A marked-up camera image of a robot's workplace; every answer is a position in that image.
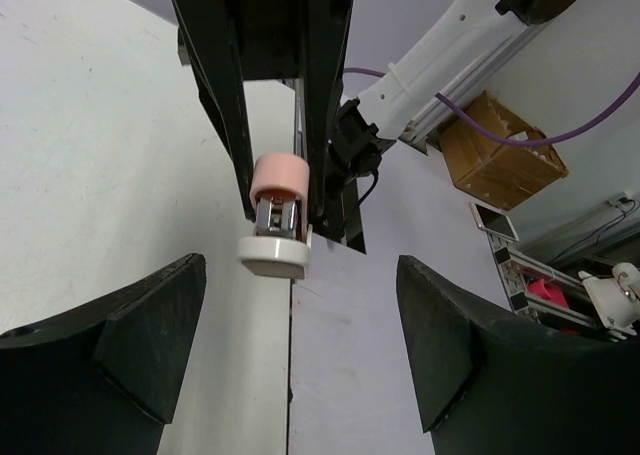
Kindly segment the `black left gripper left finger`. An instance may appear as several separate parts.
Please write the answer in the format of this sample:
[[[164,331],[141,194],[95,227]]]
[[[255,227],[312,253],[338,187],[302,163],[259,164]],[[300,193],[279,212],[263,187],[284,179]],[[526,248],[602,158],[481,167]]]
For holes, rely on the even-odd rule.
[[[154,454],[174,418],[206,288],[188,254],[1,336],[4,454]]]

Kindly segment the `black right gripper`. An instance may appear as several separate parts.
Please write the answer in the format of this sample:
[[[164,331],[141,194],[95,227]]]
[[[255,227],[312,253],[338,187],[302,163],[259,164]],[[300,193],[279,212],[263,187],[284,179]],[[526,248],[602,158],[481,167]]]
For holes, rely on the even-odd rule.
[[[323,214],[325,154],[343,91],[353,0],[172,0],[199,96],[229,154],[245,218],[253,152],[244,81],[302,78],[309,218]]]

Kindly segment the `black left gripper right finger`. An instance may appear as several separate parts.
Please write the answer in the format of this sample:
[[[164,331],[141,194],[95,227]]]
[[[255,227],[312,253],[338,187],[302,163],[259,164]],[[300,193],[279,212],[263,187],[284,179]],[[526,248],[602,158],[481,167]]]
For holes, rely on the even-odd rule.
[[[635,454],[639,345],[521,318],[403,255],[396,295],[439,454]]]

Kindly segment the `pink eraser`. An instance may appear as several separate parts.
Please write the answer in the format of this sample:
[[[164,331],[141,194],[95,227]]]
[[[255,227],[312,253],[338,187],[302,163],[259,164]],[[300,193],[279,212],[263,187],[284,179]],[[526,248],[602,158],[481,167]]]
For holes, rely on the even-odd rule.
[[[302,280],[311,256],[308,219],[310,168],[287,152],[261,156],[254,168],[250,201],[253,233],[238,242],[238,261],[256,276]]]

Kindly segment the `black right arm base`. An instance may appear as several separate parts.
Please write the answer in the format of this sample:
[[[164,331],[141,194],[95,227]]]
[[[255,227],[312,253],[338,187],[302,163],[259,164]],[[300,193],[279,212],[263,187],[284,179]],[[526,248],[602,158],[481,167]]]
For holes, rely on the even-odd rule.
[[[351,181],[345,190],[325,204],[325,214],[316,232],[359,253],[366,253],[362,206],[379,182],[379,172]]]

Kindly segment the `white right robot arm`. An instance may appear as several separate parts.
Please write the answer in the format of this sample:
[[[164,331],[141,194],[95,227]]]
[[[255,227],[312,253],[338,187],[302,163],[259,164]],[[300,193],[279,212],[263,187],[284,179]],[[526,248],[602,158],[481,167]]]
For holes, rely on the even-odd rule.
[[[354,0],[171,0],[182,61],[234,166],[244,214],[254,161],[244,85],[290,80],[302,93],[305,158],[311,169],[309,215],[329,195],[333,139]],[[356,99],[366,132],[401,135],[409,121],[474,62],[526,28],[542,25],[577,0],[454,0],[429,31]]]

